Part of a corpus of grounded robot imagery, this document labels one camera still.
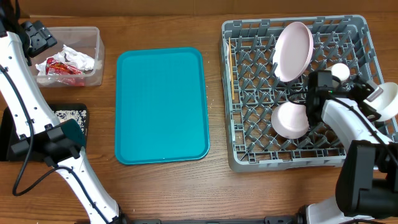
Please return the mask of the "pink plate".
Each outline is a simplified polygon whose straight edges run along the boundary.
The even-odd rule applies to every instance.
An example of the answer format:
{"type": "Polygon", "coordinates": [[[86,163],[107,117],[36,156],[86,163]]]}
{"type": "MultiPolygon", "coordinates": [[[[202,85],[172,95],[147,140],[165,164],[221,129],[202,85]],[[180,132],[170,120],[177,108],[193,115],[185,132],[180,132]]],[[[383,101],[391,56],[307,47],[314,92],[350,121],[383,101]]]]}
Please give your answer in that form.
{"type": "Polygon", "coordinates": [[[281,82],[295,80],[307,69],[313,53],[313,37],[302,22],[289,24],[275,44],[272,62],[276,63],[275,75],[281,82]]]}

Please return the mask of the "wooden chopstick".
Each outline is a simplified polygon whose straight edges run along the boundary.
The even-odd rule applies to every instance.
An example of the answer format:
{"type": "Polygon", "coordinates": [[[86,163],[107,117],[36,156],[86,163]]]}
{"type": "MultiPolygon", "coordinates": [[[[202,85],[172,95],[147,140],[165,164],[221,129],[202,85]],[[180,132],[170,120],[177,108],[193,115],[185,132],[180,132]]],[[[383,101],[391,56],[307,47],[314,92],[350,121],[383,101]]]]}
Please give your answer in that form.
{"type": "Polygon", "coordinates": [[[228,38],[228,64],[229,64],[229,76],[231,82],[231,97],[232,100],[235,99],[234,97],[234,78],[233,78],[233,61],[232,61],[232,48],[231,48],[231,39],[228,38]]]}

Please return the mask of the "white bowl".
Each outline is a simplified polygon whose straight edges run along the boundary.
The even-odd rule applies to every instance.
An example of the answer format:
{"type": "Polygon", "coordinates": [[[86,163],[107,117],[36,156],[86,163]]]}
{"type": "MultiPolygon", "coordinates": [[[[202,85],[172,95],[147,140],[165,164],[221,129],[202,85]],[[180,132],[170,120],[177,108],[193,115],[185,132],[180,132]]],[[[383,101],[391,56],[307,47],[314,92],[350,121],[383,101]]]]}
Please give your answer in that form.
{"type": "Polygon", "coordinates": [[[374,101],[364,102],[376,110],[380,115],[377,121],[386,121],[397,115],[397,84],[387,82],[379,85],[384,91],[374,101]]]}

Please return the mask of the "white upside-down cup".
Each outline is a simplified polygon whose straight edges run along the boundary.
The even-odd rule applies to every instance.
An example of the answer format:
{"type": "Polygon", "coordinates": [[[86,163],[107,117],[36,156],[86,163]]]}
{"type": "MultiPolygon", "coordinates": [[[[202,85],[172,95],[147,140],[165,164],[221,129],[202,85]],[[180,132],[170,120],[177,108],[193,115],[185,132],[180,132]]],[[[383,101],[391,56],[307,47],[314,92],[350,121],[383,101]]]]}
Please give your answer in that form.
{"type": "Polygon", "coordinates": [[[331,74],[338,78],[341,82],[346,81],[350,76],[350,70],[348,66],[343,63],[336,63],[326,68],[326,70],[330,71],[331,74]]]}

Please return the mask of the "food scraps pile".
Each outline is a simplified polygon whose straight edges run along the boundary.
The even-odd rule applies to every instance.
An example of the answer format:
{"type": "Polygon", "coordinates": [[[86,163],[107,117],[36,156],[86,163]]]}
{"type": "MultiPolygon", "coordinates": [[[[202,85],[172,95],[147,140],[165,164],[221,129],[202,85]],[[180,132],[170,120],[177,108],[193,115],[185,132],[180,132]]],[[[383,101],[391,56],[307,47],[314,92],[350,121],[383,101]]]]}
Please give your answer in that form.
{"type": "Polygon", "coordinates": [[[60,122],[68,121],[69,119],[74,119],[80,129],[85,132],[86,131],[86,121],[88,119],[87,110],[57,110],[55,111],[55,115],[58,117],[60,122]]]}

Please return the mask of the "pink bowl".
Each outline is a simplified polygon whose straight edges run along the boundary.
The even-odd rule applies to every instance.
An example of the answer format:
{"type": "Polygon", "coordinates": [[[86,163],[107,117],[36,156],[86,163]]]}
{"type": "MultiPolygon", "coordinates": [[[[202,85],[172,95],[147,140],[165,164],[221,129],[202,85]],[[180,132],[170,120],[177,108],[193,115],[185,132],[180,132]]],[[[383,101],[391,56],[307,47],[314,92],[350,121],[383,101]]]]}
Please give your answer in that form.
{"type": "Polygon", "coordinates": [[[282,103],[271,115],[274,131],[287,139],[301,138],[309,129],[306,107],[291,102],[282,103]]]}

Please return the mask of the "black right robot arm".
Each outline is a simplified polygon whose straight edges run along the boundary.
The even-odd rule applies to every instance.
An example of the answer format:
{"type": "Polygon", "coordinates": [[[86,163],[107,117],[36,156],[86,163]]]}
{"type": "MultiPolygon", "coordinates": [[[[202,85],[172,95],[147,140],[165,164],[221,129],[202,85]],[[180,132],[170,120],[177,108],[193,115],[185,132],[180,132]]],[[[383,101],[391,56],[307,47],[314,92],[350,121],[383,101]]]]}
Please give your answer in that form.
{"type": "Polygon", "coordinates": [[[296,223],[380,223],[397,216],[397,143],[373,123],[397,115],[397,84],[359,76],[349,91],[329,70],[309,74],[305,106],[310,125],[322,122],[336,134],[346,159],[335,194],[301,208],[296,223]]]}

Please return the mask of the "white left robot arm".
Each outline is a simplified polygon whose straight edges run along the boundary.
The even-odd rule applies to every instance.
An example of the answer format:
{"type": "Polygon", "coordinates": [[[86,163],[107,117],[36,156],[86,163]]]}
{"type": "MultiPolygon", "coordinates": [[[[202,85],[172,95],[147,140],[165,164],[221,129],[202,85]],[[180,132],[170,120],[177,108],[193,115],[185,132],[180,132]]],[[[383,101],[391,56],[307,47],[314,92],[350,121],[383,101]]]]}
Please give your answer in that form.
{"type": "Polygon", "coordinates": [[[56,172],[73,190],[91,223],[129,223],[90,166],[85,136],[78,123],[74,119],[60,122],[30,72],[31,59],[54,46],[56,39],[40,21],[20,24],[19,18],[17,1],[1,1],[1,93],[19,138],[11,150],[24,158],[13,195],[26,194],[56,172]],[[51,169],[20,192],[18,185],[33,154],[51,169]]]}

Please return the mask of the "white tissue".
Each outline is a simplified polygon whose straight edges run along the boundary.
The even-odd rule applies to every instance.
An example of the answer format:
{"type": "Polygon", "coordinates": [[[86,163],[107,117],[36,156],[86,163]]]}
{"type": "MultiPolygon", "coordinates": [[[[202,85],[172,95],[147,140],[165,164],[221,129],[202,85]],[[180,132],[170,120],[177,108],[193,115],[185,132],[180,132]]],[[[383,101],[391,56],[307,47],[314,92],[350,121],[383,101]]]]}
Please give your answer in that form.
{"type": "MultiPolygon", "coordinates": [[[[72,65],[79,69],[80,71],[83,72],[89,72],[97,68],[95,59],[93,57],[90,57],[87,54],[78,52],[74,50],[71,47],[68,47],[66,45],[63,46],[63,49],[61,52],[56,53],[53,56],[50,56],[56,60],[59,60],[61,62],[64,62],[68,65],[72,65]]],[[[45,66],[46,66],[46,61],[48,58],[47,57],[42,63],[37,63],[35,64],[35,68],[39,71],[39,75],[46,75],[45,74],[45,66]]]]}

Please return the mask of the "red snack wrapper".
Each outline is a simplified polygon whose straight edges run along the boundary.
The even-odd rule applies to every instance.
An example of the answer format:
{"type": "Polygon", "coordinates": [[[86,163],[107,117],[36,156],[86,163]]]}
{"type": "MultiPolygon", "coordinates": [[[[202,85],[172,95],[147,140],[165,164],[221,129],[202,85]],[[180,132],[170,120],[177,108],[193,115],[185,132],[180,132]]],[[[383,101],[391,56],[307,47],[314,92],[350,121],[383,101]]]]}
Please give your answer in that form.
{"type": "Polygon", "coordinates": [[[72,65],[68,65],[64,62],[56,60],[52,57],[48,58],[45,66],[46,75],[58,75],[60,78],[58,82],[72,85],[72,86],[85,86],[85,79],[82,77],[77,77],[77,75],[82,75],[83,72],[72,65]]]}

